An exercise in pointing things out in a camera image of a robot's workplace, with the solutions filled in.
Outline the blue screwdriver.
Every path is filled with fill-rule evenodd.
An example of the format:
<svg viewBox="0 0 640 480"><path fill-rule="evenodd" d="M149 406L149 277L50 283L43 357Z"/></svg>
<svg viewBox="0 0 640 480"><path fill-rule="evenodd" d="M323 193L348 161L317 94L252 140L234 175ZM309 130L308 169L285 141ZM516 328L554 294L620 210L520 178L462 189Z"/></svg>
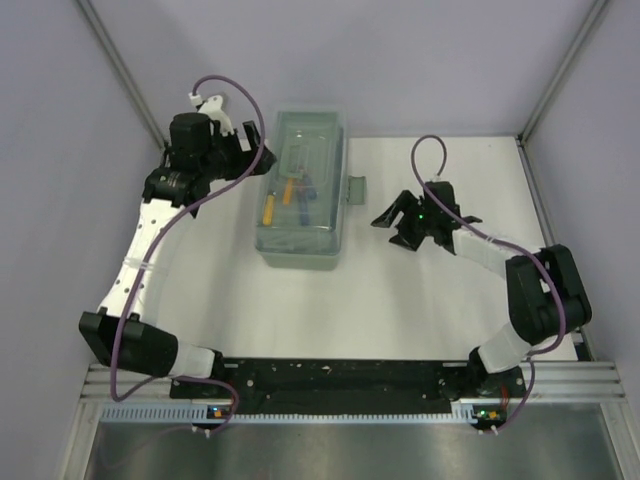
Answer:
<svg viewBox="0 0 640 480"><path fill-rule="evenodd" d="M300 186L298 186L295 189L295 193L296 193L296 199L297 199L300 225L303 227L308 227L310 225L308 199L306 198L306 195L302 192L302 189Z"/></svg>
<svg viewBox="0 0 640 480"><path fill-rule="evenodd" d="M301 173L301 189L306 195L308 200L316 200L318 198L318 191L313 183L313 180L306 168L300 169Z"/></svg>

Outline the orange handled screwdriver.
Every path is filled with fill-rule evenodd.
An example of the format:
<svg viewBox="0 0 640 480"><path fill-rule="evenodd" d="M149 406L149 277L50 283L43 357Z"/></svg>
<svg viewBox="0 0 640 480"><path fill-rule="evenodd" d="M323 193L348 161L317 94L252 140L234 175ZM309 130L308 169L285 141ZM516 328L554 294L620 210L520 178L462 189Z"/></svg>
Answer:
<svg viewBox="0 0 640 480"><path fill-rule="evenodd" d="M282 203L284 205L291 204L293 199L294 188L295 188L295 179L293 177L289 177L287 179L284 193L283 193L283 198L282 198Z"/></svg>

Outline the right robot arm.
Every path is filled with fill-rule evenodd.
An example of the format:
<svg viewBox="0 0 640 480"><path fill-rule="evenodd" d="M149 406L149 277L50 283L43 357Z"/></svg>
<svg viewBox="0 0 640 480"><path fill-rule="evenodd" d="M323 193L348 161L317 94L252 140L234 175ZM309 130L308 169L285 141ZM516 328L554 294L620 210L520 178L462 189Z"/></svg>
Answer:
<svg viewBox="0 0 640 480"><path fill-rule="evenodd" d="M478 229L480 218L464 216L453 186L429 182L423 195L402 191L372 221L396 229L390 243L416 251L427 238L450 254L466 258L506 283L507 323L469 354L458 393L487 396L503 373L530 355L548 351L564 336L589 323L592 308L571 250L563 244L528 250L512 240Z"/></svg>

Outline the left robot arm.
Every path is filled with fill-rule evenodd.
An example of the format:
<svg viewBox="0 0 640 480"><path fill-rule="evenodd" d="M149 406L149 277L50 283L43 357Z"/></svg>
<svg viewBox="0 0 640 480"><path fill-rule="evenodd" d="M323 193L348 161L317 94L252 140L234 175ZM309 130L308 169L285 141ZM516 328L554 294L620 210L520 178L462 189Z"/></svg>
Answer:
<svg viewBox="0 0 640 480"><path fill-rule="evenodd" d="M192 377L205 396L226 387L222 355L180 340L157 325L164 282L189 220L214 198L216 180L233 187L263 175L275 162L264 144L264 121L243 125L249 147L236 132L203 113L181 113L170 124L162 164L145 179L135 233L113 286L79 330L104 366L152 377Z"/></svg>

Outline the green toolbox with clear lid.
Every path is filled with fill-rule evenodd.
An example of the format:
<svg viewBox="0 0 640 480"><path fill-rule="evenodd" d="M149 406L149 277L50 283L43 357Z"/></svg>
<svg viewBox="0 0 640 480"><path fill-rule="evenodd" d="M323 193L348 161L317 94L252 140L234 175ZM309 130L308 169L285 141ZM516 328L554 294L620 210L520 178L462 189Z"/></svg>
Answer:
<svg viewBox="0 0 640 480"><path fill-rule="evenodd" d="M366 202L366 178L348 174L345 113L331 107L280 110L270 148L276 163L261 186L257 253L273 268L334 269L347 207Z"/></svg>

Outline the yellow handled screwdriver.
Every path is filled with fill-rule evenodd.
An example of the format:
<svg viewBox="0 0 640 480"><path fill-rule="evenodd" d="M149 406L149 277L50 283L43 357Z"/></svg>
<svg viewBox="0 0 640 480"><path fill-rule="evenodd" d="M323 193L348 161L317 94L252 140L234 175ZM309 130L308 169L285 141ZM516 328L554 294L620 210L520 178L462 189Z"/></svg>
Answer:
<svg viewBox="0 0 640 480"><path fill-rule="evenodd" d="M268 194L265 199L263 215L262 215L262 224L264 226L272 225L275 204L276 204L276 195L274 193Z"/></svg>

